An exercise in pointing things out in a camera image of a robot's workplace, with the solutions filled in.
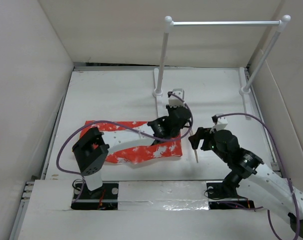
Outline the red white tie-dye trousers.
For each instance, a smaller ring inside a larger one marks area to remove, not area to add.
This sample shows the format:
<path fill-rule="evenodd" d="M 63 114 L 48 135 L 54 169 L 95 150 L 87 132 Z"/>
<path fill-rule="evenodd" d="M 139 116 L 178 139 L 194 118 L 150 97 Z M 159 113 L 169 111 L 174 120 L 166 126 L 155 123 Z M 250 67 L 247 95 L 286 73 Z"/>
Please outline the red white tie-dye trousers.
<path fill-rule="evenodd" d="M 131 163 L 140 164 L 152 159 L 181 157 L 182 143 L 164 142 L 153 144 L 154 139 L 130 131 L 124 126 L 152 135 L 152 130 L 146 121 L 119 121 L 122 126 L 110 123 L 96 123 L 80 132 L 82 138 L 91 128 L 97 127 L 103 132 L 103 140 L 110 146 L 106 162 L 111 164 Z"/>

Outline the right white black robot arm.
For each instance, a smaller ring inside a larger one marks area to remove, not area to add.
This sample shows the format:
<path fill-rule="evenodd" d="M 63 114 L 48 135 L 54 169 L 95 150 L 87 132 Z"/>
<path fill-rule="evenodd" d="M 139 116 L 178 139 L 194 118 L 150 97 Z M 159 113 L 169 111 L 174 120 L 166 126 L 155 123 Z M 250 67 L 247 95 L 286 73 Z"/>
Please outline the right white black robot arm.
<path fill-rule="evenodd" d="M 229 130 L 200 127 L 188 138 L 196 150 L 213 151 L 231 170 L 222 181 L 224 195 L 249 198 L 278 215 L 303 239 L 303 192 L 280 177 L 253 152 L 240 147 Z"/>

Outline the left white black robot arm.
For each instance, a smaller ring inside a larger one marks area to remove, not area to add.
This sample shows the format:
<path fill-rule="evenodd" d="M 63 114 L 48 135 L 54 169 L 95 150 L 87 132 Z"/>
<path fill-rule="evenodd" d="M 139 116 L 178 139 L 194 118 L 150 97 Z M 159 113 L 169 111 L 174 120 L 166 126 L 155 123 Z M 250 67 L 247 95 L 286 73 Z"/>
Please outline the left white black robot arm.
<path fill-rule="evenodd" d="M 98 121 L 117 126 L 115 131 L 100 131 L 95 126 L 89 128 L 73 145 L 72 152 L 77 161 L 81 176 L 84 178 L 85 192 L 91 198 L 98 198 L 103 193 L 101 169 L 106 158 L 118 151 L 131 148 L 177 144 L 181 130 L 192 126 L 192 113 L 186 106 L 166 106 L 168 115 L 129 127 L 119 122 Z"/>

